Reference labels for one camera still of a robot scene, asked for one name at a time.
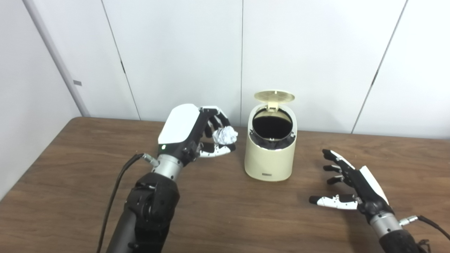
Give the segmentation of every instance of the robot finger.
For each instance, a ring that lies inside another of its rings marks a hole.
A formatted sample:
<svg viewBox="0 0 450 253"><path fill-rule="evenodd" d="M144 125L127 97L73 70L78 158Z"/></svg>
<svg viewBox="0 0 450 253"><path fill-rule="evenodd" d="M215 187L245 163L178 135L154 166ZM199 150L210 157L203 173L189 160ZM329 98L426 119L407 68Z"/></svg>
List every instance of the robot finger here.
<svg viewBox="0 0 450 253"><path fill-rule="evenodd" d="M334 184L340 183L340 182L344 182L346 185L353 188L353 185L351 184L351 182L348 179L346 179L344 176L334 176L327 180L328 185L334 185Z"/></svg>
<svg viewBox="0 0 450 253"><path fill-rule="evenodd" d="M338 165L325 165L324 171L342 173L341 167Z"/></svg>
<svg viewBox="0 0 450 253"><path fill-rule="evenodd" d="M353 167L353 165L351 163L349 163L344 157L342 157L341 155L339 155L338 153L329 150L329 149L323 149L322 153L324 154L324 158L329 160L329 161L333 161L335 162L337 165L339 165L339 167L341 167L341 169L355 169L355 167Z"/></svg>
<svg viewBox="0 0 450 253"><path fill-rule="evenodd" d="M212 130L211 130L211 126L208 124L205 127L205 136L207 138L212 138Z"/></svg>
<svg viewBox="0 0 450 253"><path fill-rule="evenodd" d="M331 197L311 196L309 202L318 206L346 210L356 210L358 207L358 203L355 201L353 194L341 194Z"/></svg>
<svg viewBox="0 0 450 253"><path fill-rule="evenodd" d="M334 176L327 180L328 185L334 185L336 183L340 183L344 181L344 176Z"/></svg>
<svg viewBox="0 0 450 253"><path fill-rule="evenodd" d="M200 157L206 158L221 156L234 150L236 150L236 146L234 144L220 145L214 143L203 143L203 148L200 150Z"/></svg>
<svg viewBox="0 0 450 253"><path fill-rule="evenodd" d="M230 120L227 118L227 116L223 112L219 112L217 114L217 117L222 122L223 127L230 126Z"/></svg>
<svg viewBox="0 0 450 253"><path fill-rule="evenodd" d="M215 130L219 129L221 127L221 125L219 124L219 122L217 121L215 116L212 116L209 118L209 122L211 122L212 126L214 127Z"/></svg>

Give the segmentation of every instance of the black cable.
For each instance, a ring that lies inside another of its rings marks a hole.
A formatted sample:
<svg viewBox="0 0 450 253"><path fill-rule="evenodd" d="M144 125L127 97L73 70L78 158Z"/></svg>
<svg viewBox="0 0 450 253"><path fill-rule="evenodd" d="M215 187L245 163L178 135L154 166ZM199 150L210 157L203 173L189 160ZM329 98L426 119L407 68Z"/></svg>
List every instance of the black cable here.
<svg viewBox="0 0 450 253"><path fill-rule="evenodd" d="M447 239L450 240L450 235L447 232L445 232L445 230L443 230L438 224L434 223L432 220L429 220L429 219L427 219L426 217L424 217L422 215L417 216L417 219L419 221L423 221L423 222L431 225L435 229L439 230L441 233L443 233L445 235L445 237L447 237Z"/></svg>
<svg viewBox="0 0 450 253"><path fill-rule="evenodd" d="M116 184L111 193L111 197L109 198L108 206L106 207L105 216L103 217L103 225L102 230L100 232L99 245L97 247L97 253L100 253L103 244L103 237L105 236L106 224L108 223L109 212L111 211L111 207L113 206L114 198L116 197L117 189L119 188L120 180L122 180L122 176L125 171L134 164L137 160L143 157L144 154L135 154L128 162L125 163L122 170L119 173L119 176L116 179Z"/></svg>

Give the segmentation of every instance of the cable connector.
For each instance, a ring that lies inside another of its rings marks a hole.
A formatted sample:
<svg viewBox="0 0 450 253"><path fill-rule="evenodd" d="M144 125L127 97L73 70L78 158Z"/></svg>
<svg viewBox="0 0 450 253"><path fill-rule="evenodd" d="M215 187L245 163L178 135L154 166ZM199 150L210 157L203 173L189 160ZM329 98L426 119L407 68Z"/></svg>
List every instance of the cable connector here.
<svg viewBox="0 0 450 253"><path fill-rule="evenodd" d="M158 167L159 166L159 161L155 157L153 157L153 156L151 156L151 155L149 155L147 153L144 153L144 155L142 156L142 159L144 159L146 162L148 162L151 165L153 165L153 167Z"/></svg>
<svg viewBox="0 0 450 253"><path fill-rule="evenodd" d="M416 221L418 219L419 218L417 216L413 215L413 216L409 216L409 217L406 217L406 218L403 218L403 219L399 220L398 224L400 226L406 226L406 225L408 225L408 224L410 224L410 223L412 223L412 222L414 222L414 221Z"/></svg>

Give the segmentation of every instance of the open lid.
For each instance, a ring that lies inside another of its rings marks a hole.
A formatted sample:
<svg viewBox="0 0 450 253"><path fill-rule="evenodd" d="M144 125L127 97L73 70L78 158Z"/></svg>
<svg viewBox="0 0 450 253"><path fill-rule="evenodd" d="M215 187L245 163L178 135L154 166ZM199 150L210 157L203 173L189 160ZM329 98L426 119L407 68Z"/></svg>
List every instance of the open lid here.
<svg viewBox="0 0 450 253"><path fill-rule="evenodd" d="M276 112L278 111L278 104L291 102L295 99L295 96L283 90L263 90L255 93L255 98L267 103L269 112Z"/></svg>

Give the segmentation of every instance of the wooden table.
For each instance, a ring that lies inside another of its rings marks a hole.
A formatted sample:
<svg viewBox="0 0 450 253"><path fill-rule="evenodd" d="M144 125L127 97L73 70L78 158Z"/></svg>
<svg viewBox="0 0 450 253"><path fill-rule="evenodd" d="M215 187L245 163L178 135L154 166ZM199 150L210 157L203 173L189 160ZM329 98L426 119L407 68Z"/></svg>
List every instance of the wooden table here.
<svg viewBox="0 0 450 253"><path fill-rule="evenodd" d="M0 203L0 252L93 253L113 184L135 153L156 154L161 122L75 118ZM352 193L334 176L321 149L353 165L368 165L397 217L422 214L450 231L450 141L321 132L298 133L294 170L283 182L257 181L243 167L245 129L237 150L184 168L181 194L164 252L381 253L378 239L356 211L308 203L310 195ZM137 162L123 177L105 236L106 249L123 202L149 171ZM421 222L407 229L430 239L434 253L450 242Z"/></svg>

